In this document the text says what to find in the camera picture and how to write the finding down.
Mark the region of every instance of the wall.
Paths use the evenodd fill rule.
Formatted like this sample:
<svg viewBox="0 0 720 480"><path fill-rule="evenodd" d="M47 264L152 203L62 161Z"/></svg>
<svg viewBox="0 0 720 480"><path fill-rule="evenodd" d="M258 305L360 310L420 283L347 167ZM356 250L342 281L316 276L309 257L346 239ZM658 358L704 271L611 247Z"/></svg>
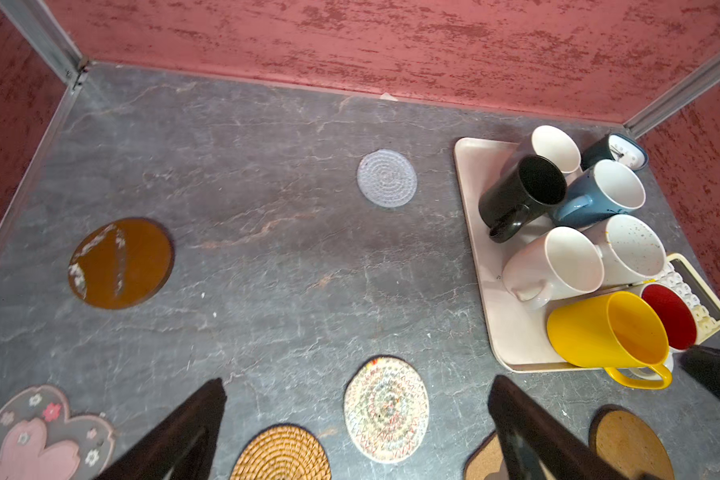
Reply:
<svg viewBox="0 0 720 480"><path fill-rule="evenodd" d="M720 51L720 0L48 0L109 62L622 123Z"/></svg>
<svg viewBox="0 0 720 480"><path fill-rule="evenodd" d="M0 11L0 221L64 84Z"/></svg>
<svg viewBox="0 0 720 480"><path fill-rule="evenodd" d="M720 297L720 83L640 143Z"/></svg>

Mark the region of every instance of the yellow mug handle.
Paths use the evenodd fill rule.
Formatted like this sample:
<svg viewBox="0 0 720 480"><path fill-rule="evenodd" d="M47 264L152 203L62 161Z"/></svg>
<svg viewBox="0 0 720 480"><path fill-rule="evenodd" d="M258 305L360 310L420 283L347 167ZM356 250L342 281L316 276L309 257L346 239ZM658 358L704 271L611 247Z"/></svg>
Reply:
<svg viewBox="0 0 720 480"><path fill-rule="evenodd" d="M644 390L662 390L672 385L672 372L662 364L658 365L647 365L650 370L658 373L661 377L660 380L643 380L643 379L630 379L618 369L613 367L605 367L604 370L610 375L610 378L623 386L631 387L633 389L644 389Z"/></svg>

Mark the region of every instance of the gray marble surface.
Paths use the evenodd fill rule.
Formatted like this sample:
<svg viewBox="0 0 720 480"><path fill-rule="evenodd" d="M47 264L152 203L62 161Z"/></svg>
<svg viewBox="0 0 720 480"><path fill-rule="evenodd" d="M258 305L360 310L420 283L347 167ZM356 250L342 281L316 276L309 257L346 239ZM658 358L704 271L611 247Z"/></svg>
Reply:
<svg viewBox="0 0 720 480"><path fill-rule="evenodd" d="M541 123L95 65L0 260L0 406L58 385L77 412L106 414L120 455L218 376L229 400L213 478L257 432L291 422L319 437L334 478L455 479L493 430L487 395L502 373L582 440L597 408L618 404L658 433L677 478L720 478L720 403L683 372L635 391L602 371L512 374L493 358L452 149ZM582 147L608 130L551 123ZM359 160L378 148L416 168L402 208L357 188ZM638 216L694 260L640 176ZM97 310L70 292L67 262L124 216L163 223L176 265L148 302ZM342 415L347 382L379 354L410 362L431 402L422 446L393 466L365 458Z"/></svg>

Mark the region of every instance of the yellow mug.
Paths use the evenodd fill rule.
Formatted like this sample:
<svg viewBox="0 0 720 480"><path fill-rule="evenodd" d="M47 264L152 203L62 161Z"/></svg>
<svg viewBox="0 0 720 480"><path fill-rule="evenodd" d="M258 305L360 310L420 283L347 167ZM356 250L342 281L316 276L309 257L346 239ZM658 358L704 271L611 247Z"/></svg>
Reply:
<svg viewBox="0 0 720 480"><path fill-rule="evenodd" d="M669 354L664 324L650 305L629 292L615 292L561 306L546 324L554 350L576 366L602 367L616 382L660 390L672 383L662 365ZM631 379L616 369L648 367L659 380Z"/></svg>

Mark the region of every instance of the mug handle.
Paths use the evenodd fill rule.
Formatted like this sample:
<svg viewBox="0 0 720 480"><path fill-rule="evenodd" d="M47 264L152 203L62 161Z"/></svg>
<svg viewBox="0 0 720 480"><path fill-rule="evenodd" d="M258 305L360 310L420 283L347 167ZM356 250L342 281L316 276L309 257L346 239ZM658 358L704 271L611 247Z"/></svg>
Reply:
<svg viewBox="0 0 720 480"><path fill-rule="evenodd" d="M557 217L557 220L562 221L566 216L572 214L579 208L591 205L593 201L594 200L592 199L592 197L588 196L587 194L580 195L573 200L566 202L565 205L560 206L555 216Z"/></svg>
<svg viewBox="0 0 720 480"><path fill-rule="evenodd" d="M552 290L554 290L552 288L552 283L549 283L547 280L542 280L541 291L538 292L533 298L527 300L520 300L520 302L522 302L523 305L530 310L539 309L542 306L546 305L552 299ZM513 290L512 293L514 293L514 296L518 296L515 290Z"/></svg>
<svg viewBox="0 0 720 480"><path fill-rule="evenodd" d="M615 369L613 367L605 367L605 371L610 375L610 378L614 379L616 382L622 384L623 386L627 386L633 389L643 389L643 390L662 390L666 387L670 386L672 384L672 372L669 371L668 368L665 366L658 364L658 365L647 365L647 367L650 370L653 370L654 372L658 373L658 376L661 377L659 380L638 380L638 379L630 379L623 373L621 373L618 369Z"/></svg>
<svg viewBox="0 0 720 480"><path fill-rule="evenodd" d="M530 209L527 205L517 205L504 214L490 229L490 240L497 244L503 244L516 234L520 227L525 224L530 216Z"/></svg>

